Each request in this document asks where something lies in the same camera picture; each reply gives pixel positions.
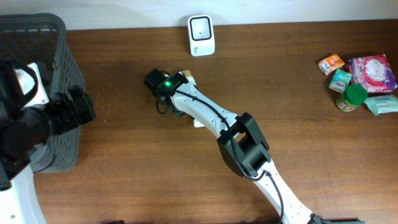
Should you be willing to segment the white bamboo print tube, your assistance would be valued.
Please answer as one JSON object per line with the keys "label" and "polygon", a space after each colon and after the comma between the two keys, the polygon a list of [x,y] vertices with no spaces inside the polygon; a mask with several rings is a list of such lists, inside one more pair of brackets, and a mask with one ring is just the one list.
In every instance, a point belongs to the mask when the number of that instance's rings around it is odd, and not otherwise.
{"label": "white bamboo print tube", "polygon": [[[196,81],[191,73],[191,71],[189,70],[183,70],[182,73],[185,75],[185,77],[187,78],[187,80],[192,83],[195,87],[197,87]],[[204,127],[204,125],[199,122],[197,119],[193,119],[193,125],[195,128],[202,128]]]}

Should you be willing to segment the orange tissue packet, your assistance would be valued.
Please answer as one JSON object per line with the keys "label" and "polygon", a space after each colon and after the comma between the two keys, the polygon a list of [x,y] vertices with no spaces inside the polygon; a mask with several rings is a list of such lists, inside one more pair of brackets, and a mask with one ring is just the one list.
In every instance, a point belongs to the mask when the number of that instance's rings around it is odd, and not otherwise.
{"label": "orange tissue packet", "polygon": [[344,64],[344,61],[337,54],[333,54],[321,60],[318,63],[318,67],[325,75],[329,75],[336,69],[341,68]]}

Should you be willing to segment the teal tissue packet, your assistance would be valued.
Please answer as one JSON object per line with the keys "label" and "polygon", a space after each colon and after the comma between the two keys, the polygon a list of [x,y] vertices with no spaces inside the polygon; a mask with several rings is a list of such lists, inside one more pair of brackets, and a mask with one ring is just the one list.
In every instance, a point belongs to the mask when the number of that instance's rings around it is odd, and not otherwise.
{"label": "teal tissue packet", "polygon": [[352,74],[345,72],[343,70],[337,69],[331,82],[329,84],[329,89],[343,93],[351,80]]}

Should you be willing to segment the green lid jar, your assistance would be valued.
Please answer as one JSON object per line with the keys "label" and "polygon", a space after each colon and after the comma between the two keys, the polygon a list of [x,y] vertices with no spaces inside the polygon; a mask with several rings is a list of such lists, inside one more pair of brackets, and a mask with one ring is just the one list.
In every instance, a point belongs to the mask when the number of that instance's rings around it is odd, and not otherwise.
{"label": "green lid jar", "polygon": [[344,112],[355,110],[368,98],[368,92],[358,84],[352,84],[336,99],[336,106]]}

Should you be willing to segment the red purple snack bag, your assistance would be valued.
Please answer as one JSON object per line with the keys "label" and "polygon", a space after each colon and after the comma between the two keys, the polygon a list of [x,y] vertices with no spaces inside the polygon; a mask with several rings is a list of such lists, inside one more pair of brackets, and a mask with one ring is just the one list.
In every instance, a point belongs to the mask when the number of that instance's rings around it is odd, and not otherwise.
{"label": "red purple snack bag", "polygon": [[389,93],[397,88],[385,54],[357,57],[348,61],[351,83],[361,85],[368,93]]}

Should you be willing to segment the mint toilet tissue pack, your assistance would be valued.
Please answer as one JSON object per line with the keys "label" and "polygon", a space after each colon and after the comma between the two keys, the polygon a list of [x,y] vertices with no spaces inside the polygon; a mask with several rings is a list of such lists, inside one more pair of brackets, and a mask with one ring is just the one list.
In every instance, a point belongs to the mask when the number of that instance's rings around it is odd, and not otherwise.
{"label": "mint toilet tissue pack", "polygon": [[374,96],[364,101],[368,109],[375,115],[395,113],[397,108],[397,97],[394,95]]}

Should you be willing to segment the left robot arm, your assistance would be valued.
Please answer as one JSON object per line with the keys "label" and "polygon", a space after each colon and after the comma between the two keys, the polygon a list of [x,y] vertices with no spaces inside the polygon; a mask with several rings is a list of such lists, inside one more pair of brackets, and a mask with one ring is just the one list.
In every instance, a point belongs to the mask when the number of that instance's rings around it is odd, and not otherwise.
{"label": "left robot arm", "polygon": [[78,85],[34,103],[42,91],[38,72],[1,61],[1,223],[45,223],[29,153],[37,144],[94,120],[93,100]]}

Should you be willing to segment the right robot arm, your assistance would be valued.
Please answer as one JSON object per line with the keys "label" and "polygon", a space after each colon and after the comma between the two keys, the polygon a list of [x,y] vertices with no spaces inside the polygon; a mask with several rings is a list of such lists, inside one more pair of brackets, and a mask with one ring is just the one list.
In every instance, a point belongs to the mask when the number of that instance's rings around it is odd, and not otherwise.
{"label": "right robot arm", "polygon": [[154,69],[145,76],[144,84],[166,109],[177,116],[191,116],[214,134],[225,163],[260,189],[279,214],[279,223],[316,222],[313,212],[280,176],[269,145],[250,114],[238,115],[217,105],[183,72],[169,75]]}

